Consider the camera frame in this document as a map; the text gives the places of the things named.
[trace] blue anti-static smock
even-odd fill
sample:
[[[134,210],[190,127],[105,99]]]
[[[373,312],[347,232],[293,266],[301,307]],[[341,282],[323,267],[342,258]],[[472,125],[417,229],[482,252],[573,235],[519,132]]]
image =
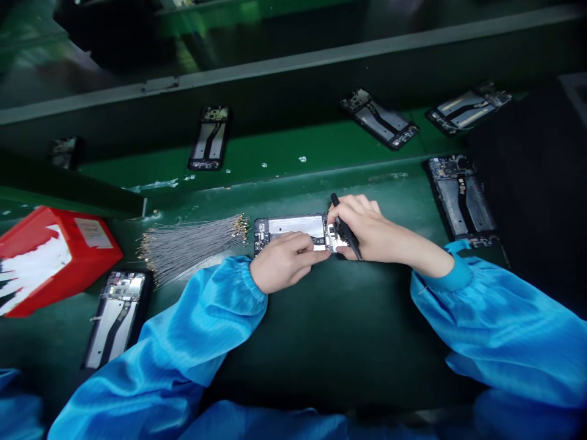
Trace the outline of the blue anti-static smock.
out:
[[[198,416],[226,353],[247,340],[267,307],[249,258],[231,257],[200,270],[176,305],[145,324],[134,347],[86,381],[49,438],[572,438],[587,403],[587,323],[504,269],[455,260],[443,278],[414,273],[411,291],[452,348],[448,365],[491,387],[467,423],[416,432],[229,401]]]

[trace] hand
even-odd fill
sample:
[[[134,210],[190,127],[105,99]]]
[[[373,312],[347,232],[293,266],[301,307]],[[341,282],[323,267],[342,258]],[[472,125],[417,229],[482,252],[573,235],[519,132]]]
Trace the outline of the hand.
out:
[[[330,206],[328,224],[344,220],[359,239],[364,260],[403,263],[422,275],[435,278],[450,273],[454,258],[430,240],[397,225],[381,215],[379,204],[364,195],[340,197],[341,204]],[[352,248],[339,246],[336,252],[356,260]]]
[[[296,284],[330,255],[330,251],[315,251],[308,234],[288,232],[271,240],[249,270],[261,292],[269,294]]]

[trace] black stylus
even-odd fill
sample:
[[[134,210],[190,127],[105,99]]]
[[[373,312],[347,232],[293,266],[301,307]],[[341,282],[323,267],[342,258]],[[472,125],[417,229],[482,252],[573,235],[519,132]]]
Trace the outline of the black stylus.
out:
[[[336,207],[341,204],[340,200],[338,200],[338,196],[335,193],[330,194],[330,199],[332,200],[332,204]],[[347,225],[344,220],[340,217],[336,218],[337,225],[341,228],[342,234],[344,238],[347,239],[349,242],[349,246],[355,252],[356,259],[359,261],[363,261],[363,257],[361,256],[361,251],[359,250],[359,240],[357,239],[356,235],[351,231],[349,225]]]

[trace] white label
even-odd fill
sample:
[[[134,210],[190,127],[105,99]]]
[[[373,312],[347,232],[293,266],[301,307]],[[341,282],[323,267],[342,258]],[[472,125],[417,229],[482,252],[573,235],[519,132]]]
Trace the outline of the white label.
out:
[[[112,249],[114,247],[112,246],[112,243],[110,243],[110,240],[102,229],[102,225],[99,221],[76,218],[75,222],[89,248]]]

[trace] red box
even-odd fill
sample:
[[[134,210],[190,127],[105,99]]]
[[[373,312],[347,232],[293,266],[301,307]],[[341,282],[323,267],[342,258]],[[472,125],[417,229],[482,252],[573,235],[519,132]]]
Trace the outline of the red box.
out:
[[[0,258],[26,254],[51,237],[57,238],[59,234],[56,231],[47,229],[47,226],[55,224],[61,229],[69,247],[71,261],[4,316],[25,317],[41,307],[76,295],[122,259],[122,251],[104,220],[49,207],[36,209],[0,238]]]

